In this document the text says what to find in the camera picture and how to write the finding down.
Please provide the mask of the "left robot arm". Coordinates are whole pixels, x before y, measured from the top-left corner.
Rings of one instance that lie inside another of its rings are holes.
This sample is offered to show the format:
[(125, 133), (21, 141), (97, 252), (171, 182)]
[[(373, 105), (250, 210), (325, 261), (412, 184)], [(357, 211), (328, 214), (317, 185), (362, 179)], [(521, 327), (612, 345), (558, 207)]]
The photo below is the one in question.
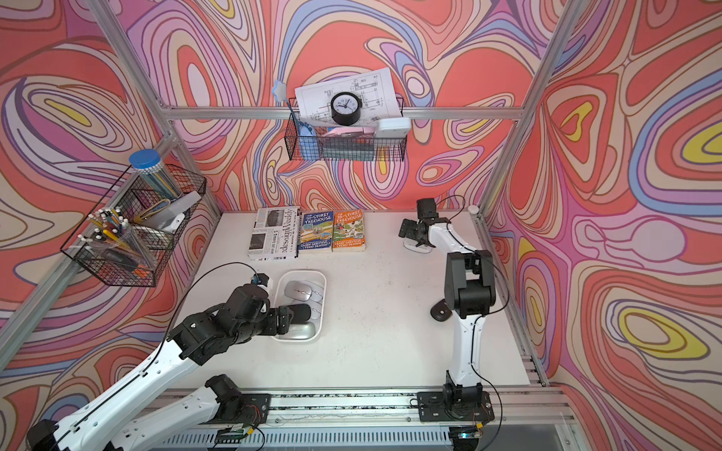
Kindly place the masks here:
[(145, 361), (95, 400), (59, 421), (31, 427), (28, 445), (33, 450), (150, 450), (203, 423), (254, 428), (264, 419), (261, 409), (225, 374), (181, 400), (142, 412), (169, 386), (230, 347), (254, 336), (286, 334), (293, 316), (287, 306), (272, 307), (265, 289), (238, 287), (227, 302), (184, 319)]

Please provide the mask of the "black mouse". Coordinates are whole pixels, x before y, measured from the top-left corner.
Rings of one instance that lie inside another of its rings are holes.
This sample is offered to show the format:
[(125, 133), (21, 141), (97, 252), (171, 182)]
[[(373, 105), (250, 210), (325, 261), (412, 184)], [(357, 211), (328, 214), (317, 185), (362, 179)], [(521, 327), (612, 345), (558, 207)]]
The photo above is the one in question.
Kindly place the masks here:
[(290, 304), (287, 308), (291, 315), (291, 324), (303, 324), (310, 321), (312, 310), (307, 304)]
[(444, 322), (451, 318), (453, 310), (444, 300), (441, 300), (432, 306), (430, 315), (435, 321)]

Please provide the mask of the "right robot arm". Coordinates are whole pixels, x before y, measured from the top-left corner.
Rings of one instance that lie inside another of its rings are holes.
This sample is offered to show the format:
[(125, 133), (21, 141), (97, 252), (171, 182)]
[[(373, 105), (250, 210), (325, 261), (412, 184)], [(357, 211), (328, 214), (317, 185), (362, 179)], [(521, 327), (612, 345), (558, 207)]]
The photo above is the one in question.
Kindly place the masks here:
[(417, 219), (405, 219), (399, 237), (417, 253), (437, 249), (446, 256), (444, 297), (431, 309), (439, 322), (452, 319), (451, 368), (437, 392), (419, 392), (415, 404), (425, 423), (494, 420), (490, 383), (479, 373), (479, 349), (486, 318), (496, 303), (496, 268), (491, 253), (458, 236), (451, 219), (439, 214), (432, 198), (417, 201)]

